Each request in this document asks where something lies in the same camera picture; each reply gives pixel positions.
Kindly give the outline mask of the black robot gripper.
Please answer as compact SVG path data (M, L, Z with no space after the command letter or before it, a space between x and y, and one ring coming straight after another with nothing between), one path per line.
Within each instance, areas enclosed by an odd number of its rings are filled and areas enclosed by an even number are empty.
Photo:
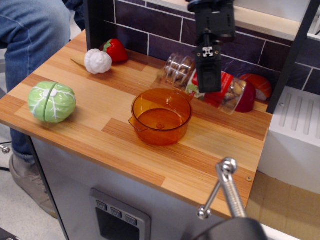
M189 0L187 9L195 14L195 62L200 93L220 92L221 48L218 44L236 38L232 0Z

